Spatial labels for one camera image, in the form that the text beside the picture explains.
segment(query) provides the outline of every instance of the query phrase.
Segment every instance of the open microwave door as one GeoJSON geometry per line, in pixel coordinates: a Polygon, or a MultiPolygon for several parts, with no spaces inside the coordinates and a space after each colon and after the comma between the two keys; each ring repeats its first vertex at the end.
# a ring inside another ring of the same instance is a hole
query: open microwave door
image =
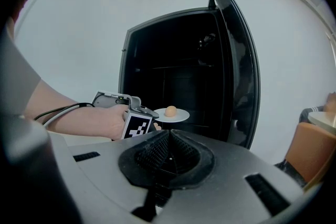
{"type": "Polygon", "coordinates": [[[227,142],[250,148],[260,107],[260,73],[255,44],[247,22],[235,0],[209,0],[219,9],[225,24],[231,58],[231,124],[227,142]]]}

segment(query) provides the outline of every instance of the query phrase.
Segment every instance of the person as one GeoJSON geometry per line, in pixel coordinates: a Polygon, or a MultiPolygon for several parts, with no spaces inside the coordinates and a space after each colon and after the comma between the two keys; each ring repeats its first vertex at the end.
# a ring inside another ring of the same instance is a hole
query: person
{"type": "MultiPolygon", "coordinates": [[[[14,24],[27,0],[18,0],[12,16],[1,34],[0,47],[0,108],[1,114],[23,115],[27,119],[63,106],[77,103],[49,86],[33,70],[14,44],[14,24]]],[[[47,129],[56,133],[121,138],[123,113],[127,105],[111,108],[82,107],[54,120],[47,129]]]]}

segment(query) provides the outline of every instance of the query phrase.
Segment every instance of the black microwave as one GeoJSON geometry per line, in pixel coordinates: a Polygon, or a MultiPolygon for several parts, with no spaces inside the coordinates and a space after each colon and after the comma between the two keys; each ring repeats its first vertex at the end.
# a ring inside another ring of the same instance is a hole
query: black microwave
{"type": "Polygon", "coordinates": [[[174,105],[188,120],[163,123],[250,148],[260,106],[255,44],[235,0],[170,13],[128,30],[119,93],[155,110],[174,105]]]}

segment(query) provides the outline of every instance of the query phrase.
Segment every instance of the white table surface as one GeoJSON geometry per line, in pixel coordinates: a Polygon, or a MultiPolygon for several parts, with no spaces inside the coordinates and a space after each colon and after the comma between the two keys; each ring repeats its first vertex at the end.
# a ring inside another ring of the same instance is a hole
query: white table surface
{"type": "Polygon", "coordinates": [[[308,120],[326,131],[336,134],[336,113],[310,112],[308,120]]]}

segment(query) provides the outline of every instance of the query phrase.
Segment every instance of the chair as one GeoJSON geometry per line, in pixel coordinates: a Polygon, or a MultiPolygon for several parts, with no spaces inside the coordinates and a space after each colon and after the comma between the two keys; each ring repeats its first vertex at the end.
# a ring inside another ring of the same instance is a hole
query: chair
{"type": "Polygon", "coordinates": [[[310,124],[299,123],[285,159],[304,178],[304,190],[323,180],[336,149],[336,135],[310,124]]]}

